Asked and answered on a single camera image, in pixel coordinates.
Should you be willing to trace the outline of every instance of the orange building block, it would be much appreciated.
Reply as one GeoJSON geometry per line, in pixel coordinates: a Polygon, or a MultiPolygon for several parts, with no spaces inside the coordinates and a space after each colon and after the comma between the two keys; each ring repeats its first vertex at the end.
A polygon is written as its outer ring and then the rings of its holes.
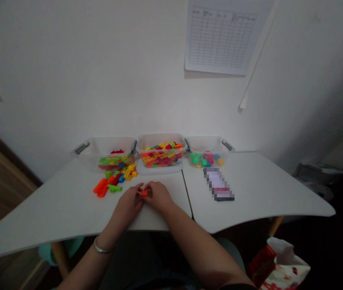
{"type": "Polygon", "coordinates": [[[108,180],[103,178],[98,185],[94,188],[94,193],[98,195],[99,198],[102,198],[106,195],[108,190],[108,180]]]}
{"type": "Polygon", "coordinates": [[[148,190],[144,189],[140,192],[140,196],[148,196],[148,190]]]}

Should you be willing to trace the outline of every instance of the table leg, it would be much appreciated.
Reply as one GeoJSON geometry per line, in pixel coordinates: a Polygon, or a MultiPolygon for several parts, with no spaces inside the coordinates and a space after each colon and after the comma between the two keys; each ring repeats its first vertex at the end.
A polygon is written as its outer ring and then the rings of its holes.
{"type": "Polygon", "coordinates": [[[53,256],[57,262],[61,277],[62,279],[65,279],[69,275],[71,267],[69,265],[69,257],[64,244],[62,242],[53,242],[50,245],[52,246],[53,256]]]}
{"type": "Polygon", "coordinates": [[[277,229],[279,228],[281,222],[283,221],[284,219],[284,216],[281,215],[281,216],[278,216],[278,217],[274,217],[272,223],[271,223],[271,227],[269,229],[269,233],[268,233],[268,236],[272,237],[275,235],[277,229]]]}

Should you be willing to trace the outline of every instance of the white table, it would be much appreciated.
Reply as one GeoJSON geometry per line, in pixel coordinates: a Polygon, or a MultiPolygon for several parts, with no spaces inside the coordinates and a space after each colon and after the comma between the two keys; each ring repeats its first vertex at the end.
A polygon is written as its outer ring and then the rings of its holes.
{"type": "Polygon", "coordinates": [[[209,233],[279,215],[335,214],[334,208],[257,152],[230,154],[220,168],[234,201],[214,201],[203,168],[183,159],[183,175],[195,221],[209,233]]]}
{"type": "MultiPolygon", "coordinates": [[[[0,221],[0,257],[44,243],[100,233],[122,193],[140,182],[164,183],[174,202],[191,217],[181,172],[138,176],[119,184],[122,192],[108,191],[99,199],[92,191],[103,177],[102,173],[88,172],[76,159],[70,161],[0,221]]],[[[168,227],[158,212],[144,204],[129,230],[168,230],[168,227]]]]}

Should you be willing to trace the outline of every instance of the paper bag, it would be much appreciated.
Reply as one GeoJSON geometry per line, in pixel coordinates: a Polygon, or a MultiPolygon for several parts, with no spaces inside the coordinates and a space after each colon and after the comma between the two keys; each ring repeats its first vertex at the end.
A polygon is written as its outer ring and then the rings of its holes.
{"type": "Polygon", "coordinates": [[[269,238],[267,245],[249,263],[247,273],[261,290],[295,290],[311,267],[296,256],[293,245],[269,238]]]}

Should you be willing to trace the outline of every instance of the printed table grid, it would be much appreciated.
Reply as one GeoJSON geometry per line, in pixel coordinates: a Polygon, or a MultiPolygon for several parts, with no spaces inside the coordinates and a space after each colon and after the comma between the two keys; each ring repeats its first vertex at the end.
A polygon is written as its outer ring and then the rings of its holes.
{"type": "Polygon", "coordinates": [[[257,14],[194,6],[190,64],[240,68],[257,14]]]}

